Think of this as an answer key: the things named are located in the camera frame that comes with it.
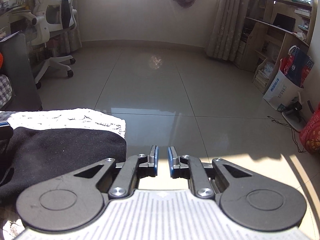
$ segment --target chair base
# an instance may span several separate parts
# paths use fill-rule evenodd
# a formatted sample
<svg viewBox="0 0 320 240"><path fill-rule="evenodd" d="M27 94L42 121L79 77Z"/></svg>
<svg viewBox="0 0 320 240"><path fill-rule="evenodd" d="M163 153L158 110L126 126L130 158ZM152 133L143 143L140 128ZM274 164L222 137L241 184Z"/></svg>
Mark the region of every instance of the chair base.
<svg viewBox="0 0 320 240"><path fill-rule="evenodd" d="M71 70L70 66L64 65L60 62L70 60L70 63L73 64L75 62L75 59L71 56L65 56L65 57L50 57L44 61L44 64L42 68L40 69L39 73L35 77L35 83L38 84L39 80L42 78L44 73L47 71L48 67L53 67L56 69L66 70L68 73L68 77L73 76L73 71Z"/></svg>

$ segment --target metal screw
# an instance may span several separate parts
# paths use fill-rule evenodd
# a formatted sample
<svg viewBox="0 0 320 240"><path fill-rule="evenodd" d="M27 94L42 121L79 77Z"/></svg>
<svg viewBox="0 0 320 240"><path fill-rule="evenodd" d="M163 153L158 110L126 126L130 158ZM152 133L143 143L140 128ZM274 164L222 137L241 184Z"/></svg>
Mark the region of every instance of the metal screw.
<svg viewBox="0 0 320 240"><path fill-rule="evenodd" d="M122 196L126 193L126 190L124 188L121 187L114 187L110 190L110 194L112 194L113 196Z"/></svg>
<svg viewBox="0 0 320 240"><path fill-rule="evenodd" d="M197 191L197 193L201 196L201 197L207 197L209 195L212 195L213 191L212 189L209 188L202 188L200 190Z"/></svg>

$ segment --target white wall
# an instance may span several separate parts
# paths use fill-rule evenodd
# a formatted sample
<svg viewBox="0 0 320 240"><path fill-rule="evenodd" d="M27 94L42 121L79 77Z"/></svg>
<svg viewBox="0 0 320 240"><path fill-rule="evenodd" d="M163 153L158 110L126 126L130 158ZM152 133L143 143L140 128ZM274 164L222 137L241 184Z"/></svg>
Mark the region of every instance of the white wall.
<svg viewBox="0 0 320 240"><path fill-rule="evenodd" d="M308 51L308 55L313 59L315 64L303 83L303 99L304 101L310 100L314 110L317 109L320 102L320 3L318 5L316 25ZM312 115L307 104L303 106L303 114L307 118L310 118Z"/></svg>
<svg viewBox="0 0 320 240"><path fill-rule="evenodd" d="M77 0L82 41L164 41L205 47L216 0L182 8L173 0Z"/></svg>

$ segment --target tiled floor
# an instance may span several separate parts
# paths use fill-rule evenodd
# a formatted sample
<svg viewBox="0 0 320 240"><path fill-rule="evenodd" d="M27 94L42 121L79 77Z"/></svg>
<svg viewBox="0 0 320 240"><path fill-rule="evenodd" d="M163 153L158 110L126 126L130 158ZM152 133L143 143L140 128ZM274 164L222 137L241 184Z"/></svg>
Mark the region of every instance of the tiled floor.
<svg viewBox="0 0 320 240"><path fill-rule="evenodd" d="M300 229L319 239L320 158L298 153L290 129L251 83L252 73L203 54L148 48L85 48L74 76L50 70L38 91L44 110L91 108L126 121L128 154L160 146L158 177L141 188L186 188L170 178L166 147L208 162L223 157L297 188L308 201Z"/></svg>

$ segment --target black fabric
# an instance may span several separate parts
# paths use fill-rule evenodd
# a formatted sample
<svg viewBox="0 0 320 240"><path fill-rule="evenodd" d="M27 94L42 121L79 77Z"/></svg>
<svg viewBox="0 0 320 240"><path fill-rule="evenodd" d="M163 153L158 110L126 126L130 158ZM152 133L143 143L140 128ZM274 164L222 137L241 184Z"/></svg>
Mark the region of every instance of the black fabric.
<svg viewBox="0 0 320 240"><path fill-rule="evenodd" d="M1 205L14 202L24 189L41 181L105 158L126 158L125 140L109 131L18 127L4 151L6 144L0 141Z"/></svg>
<svg viewBox="0 0 320 240"><path fill-rule="evenodd" d="M61 20L62 20L62 28L69 28L70 20L71 20L71 11L68 0L61 0Z"/></svg>

